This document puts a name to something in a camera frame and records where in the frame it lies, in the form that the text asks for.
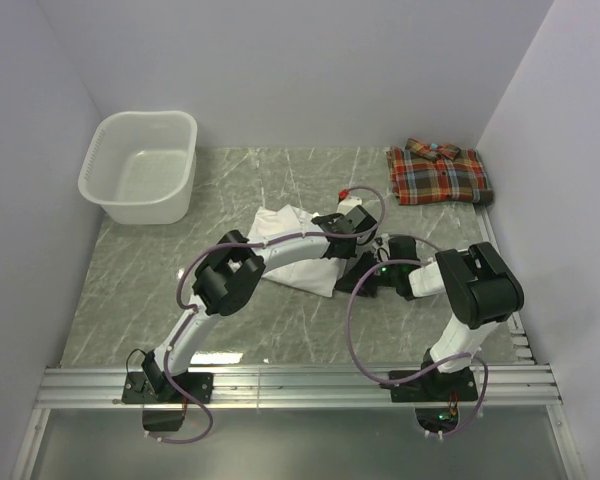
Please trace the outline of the white long sleeve shirt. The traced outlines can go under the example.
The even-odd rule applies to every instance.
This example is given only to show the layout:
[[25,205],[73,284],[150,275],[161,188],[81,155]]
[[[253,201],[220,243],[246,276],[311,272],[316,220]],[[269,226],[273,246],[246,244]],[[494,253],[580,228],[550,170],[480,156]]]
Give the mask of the white long sleeve shirt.
[[[318,215],[318,212],[309,213],[290,204],[277,211],[259,207],[246,237],[252,240],[253,237],[280,235],[309,224]],[[267,270],[263,279],[331,298],[335,284],[343,275],[345,267],[346,261],[342,259],[303,260]]]

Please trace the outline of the plaid flannel shirt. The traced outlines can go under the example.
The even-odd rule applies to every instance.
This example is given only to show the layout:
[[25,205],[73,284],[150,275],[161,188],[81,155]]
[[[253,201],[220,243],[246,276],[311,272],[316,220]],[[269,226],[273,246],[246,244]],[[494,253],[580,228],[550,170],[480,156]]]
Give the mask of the plaid flannel shirt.
[[447,201],[489,205],[495,194],[475,149],[410,138],[386,151],[392,192],[401,205]]

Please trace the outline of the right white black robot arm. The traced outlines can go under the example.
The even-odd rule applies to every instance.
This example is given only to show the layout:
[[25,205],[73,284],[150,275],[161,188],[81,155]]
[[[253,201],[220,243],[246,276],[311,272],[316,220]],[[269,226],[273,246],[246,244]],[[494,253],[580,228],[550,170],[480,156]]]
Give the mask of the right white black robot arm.
[[[417,258],[412,237],[394,237],[389,240],[389,248],[386,258],[369,253],[355,265],[360,275],[351,289],[345,321],[351,359],[360,373],[384,388],[402,393],[411,386],[418,387],[428,400],[443,400],[474,380],[470,365],[476,353],[499,324],[521,310],[522,286],[489,242],[465,250],[438,251],[427,262]],[[354,299],[362,288],[377,286],[375,276],[407,301],[438,294],[448,299],[451,317],[415,373],[393,371],[382,378],[366,369],[356,355],[351,338]]]

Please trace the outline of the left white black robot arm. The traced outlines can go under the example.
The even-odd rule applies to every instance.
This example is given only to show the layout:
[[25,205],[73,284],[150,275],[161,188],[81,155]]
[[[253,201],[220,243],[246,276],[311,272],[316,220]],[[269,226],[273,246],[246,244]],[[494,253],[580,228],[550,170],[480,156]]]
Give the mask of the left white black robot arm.
[[195,279],[187,303],[176,295],[184,313],[142,362],[148,393],[159,402],[179,395],[180,376],[188,371],[194,353],[221,318],[247,305],[264,274],[300,261],[350,259],[358,239],[378,227],[379,221],[358,205],[346,214],[318,216],[279,234],[249,239],[229,231],[185,270]]

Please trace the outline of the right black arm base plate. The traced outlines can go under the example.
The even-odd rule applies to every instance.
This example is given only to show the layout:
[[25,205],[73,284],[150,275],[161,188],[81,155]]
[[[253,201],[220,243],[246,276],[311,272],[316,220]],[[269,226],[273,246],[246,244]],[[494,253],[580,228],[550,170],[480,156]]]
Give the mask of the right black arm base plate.
[[469,368],[446,374],[433,370],[412,382],[386,386],[393,403],[440,403],[416,407],[418,425],[426,434],[443,437],[460,425],[459,404],[479,400],[476,380]]

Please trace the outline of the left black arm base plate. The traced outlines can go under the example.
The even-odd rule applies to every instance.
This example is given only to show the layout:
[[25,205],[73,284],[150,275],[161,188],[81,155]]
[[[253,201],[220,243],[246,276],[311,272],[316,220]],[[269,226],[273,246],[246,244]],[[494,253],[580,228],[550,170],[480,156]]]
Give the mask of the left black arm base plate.
[[188,372],[175,376],[173,380],[176,385],[162,373],[150,381],[145,373],[130,372],[124,381],[120,403],[142,408],[142,427],[154,438],[179,432],[188,412],[197,407],[208,420],[201,436],[208,434],[214,423],[208,407],[214,375],[210,372]]

